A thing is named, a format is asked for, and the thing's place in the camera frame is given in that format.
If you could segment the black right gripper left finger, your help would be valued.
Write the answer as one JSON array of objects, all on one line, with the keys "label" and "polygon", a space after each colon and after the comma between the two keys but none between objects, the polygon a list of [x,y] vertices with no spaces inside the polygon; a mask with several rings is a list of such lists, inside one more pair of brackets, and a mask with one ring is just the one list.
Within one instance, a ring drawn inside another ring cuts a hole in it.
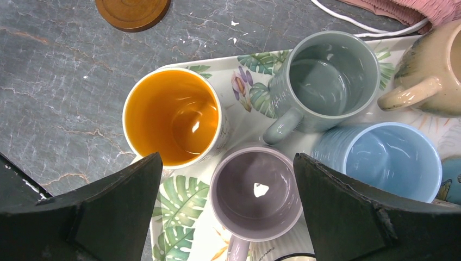
[{"label": "black right gripper left finger", "polygon": [[162,169],[154,153],[76,190],[1,208],[1,260],[140,260]]}]

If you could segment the white mug orange inside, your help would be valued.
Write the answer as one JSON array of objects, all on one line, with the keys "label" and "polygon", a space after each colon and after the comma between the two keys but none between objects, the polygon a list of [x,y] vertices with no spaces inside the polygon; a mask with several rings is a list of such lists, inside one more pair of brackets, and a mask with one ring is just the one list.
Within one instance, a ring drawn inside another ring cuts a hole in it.
[{"label": "white mug orange inside", "polygon": [[124,103],[122,125],[133,152],[159,153],[168,171],[218,155],[231,129],[211,83],[180,67],[157,69],[139,80]]}]

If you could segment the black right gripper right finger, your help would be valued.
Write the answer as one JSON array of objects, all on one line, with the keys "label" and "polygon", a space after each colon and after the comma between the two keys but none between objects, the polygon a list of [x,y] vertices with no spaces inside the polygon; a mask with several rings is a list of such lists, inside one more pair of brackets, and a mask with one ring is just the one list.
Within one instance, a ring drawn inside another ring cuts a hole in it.
[{"label": "black right gripper right finger", "polygon": [[396,196],[304,153],[293,165],[317,260],[460,260],[460,208]]}]

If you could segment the floral leaf print tray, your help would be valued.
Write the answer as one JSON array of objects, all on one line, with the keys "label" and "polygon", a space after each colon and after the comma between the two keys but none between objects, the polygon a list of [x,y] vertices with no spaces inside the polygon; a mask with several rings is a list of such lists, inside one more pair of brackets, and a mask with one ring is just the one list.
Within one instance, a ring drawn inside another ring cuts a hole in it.
[{"label": "floral leaf print tray", "polygon": [[[180,63],[217,87],[234,131],[230,145],[256,140],[274,121],[268,82],[289,50],[243,54]],[[430,116],[413,110],[384,112],[376,104],[359,122],[396,121],[422,131],[436,145],[442,160],[460,156],[460,119]],[[216,166],[209,160],[177,170],[160,186],[151,219],[154,260],[225,260],[231,234],[215,218],[209,204],[209,183]],[[446,207],[460,205],[437,200]]]}]

